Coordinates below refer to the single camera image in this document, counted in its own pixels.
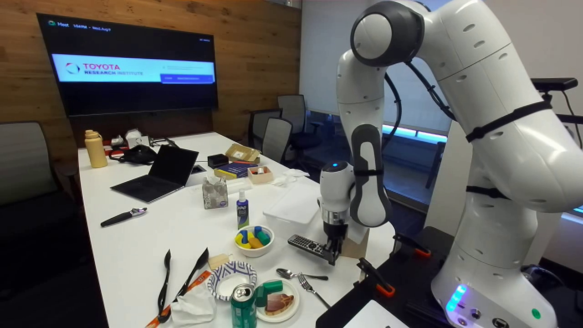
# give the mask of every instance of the pen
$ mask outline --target pen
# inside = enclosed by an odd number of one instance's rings
[[[141,217],[141,216],[145,216],[145,212],[147,212],[147,208],[130,208],[129,212],[118,214],[118,216],[103,221],[101,228],[123,223],[123,221],[132,219],[132,217]]]

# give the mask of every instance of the television screen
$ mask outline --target television screen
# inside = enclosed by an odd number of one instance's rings
[[[211,35],[52,15],[38,24],[68,117],[218,106]]]

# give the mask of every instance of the wooden wall panel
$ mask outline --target wooden wall panel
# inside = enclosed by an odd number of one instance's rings
[[[36,13],[214,35],[218,110],[211,117],[74,121],[70,128]],[[0,123],[39,121],[54,161],[68,165],[74,163],[74,139],[85,126],[121,134],[138,124],[143,134],[172,135],[212,124],[243,141],[249,110],[274,108],[276,95],[296,94],[298,46],[300,12],[269,0],[1,0]]]

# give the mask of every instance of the green object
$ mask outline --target green object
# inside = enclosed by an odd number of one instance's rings
[[[531,318],[539,321],[542,316],[537,309],[531,309]]]
[[[231,294],[231,323],[232,328],[254,328],[256,307],[252,285],[238,285]]]
[[[258,288],[252,288],[252,285],[238,285],[231,294],[232,328],[256,328],[256,307],[265,307],[267,296],[282,290],[282,281],[267,281]]]
[[[254,237],[260,241],[262,247],[269,245],[271,237],[263,232],[254,232]]]
[[[267,305],[267,296],[282,292],[282,290],[283,290],[283,283],[282,281],[262,283],[254,292],[254,305],[260,307],[260,309],[265,307]]]

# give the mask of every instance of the can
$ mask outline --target can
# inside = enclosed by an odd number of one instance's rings
[[[231,294],[231,321],[232,328],[254,328],[256,309],[254,309],[254,287],[238,285]]]

